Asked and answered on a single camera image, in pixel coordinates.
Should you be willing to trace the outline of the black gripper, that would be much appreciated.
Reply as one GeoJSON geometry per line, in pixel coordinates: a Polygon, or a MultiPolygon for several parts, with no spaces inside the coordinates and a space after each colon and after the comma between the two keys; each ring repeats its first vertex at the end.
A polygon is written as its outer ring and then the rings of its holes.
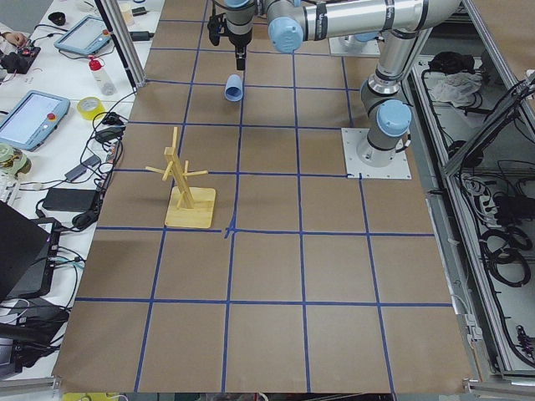
{"type": "Polygon", "coordinates": [[[209,39],[213,46],[220,44],[221,38],[228,38],[235,46],[235,59],[237,70],[245,70],[247,65],[247,45],[252,41],[252,31],[238,34],[230,30],[226,14],[213,14],[208,21],[209,39]]]}

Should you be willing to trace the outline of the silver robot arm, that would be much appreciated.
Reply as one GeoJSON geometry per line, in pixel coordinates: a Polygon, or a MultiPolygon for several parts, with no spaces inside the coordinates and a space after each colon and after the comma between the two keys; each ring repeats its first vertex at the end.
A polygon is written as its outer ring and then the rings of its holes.
{"type": "Polygon", "coordinates": [[[235,48],[238,71],[246,69],[247,46],[252,41],[252,19],[256,12],[254,1],[212,1],[208,21],[209,40],[218,46],[223,37],[235,48]]]}
{"type": "Polygon", "coordinates": [[[369,114],[370,128],[359,146],[368,161],[375,155],[395,153],[407,127],[393,131],[380,121],[380,111],[388,101],[402,111],[408,107],[396,99],[400,82],[418,54],[420,33],[447,20],[458,1],[342,1],[318,2],[302,6],[299,1],[265,1],[268,35],[281,53],[292,53],[306,41],[351,36],[357,33],[385,33],[385,45],[375,71],[361,89],[361,99],[369,114]]]}

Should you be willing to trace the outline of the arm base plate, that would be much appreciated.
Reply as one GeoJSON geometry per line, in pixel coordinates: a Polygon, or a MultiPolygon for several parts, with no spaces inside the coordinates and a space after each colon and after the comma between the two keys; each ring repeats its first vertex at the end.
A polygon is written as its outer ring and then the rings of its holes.
{"type": "Polygon", "coordinates": [[[355,36],[329,39],[330,54],[342,57],[378,58],[380,48],[376,39],[361,42],[355,36]]]}
{"type": "Polygon", "coordinates": [[[342,128],[346,175],[350,179],[410,180],[402,141],[393,150],[377,150],[368,141],[368,129],[342,128]]]}

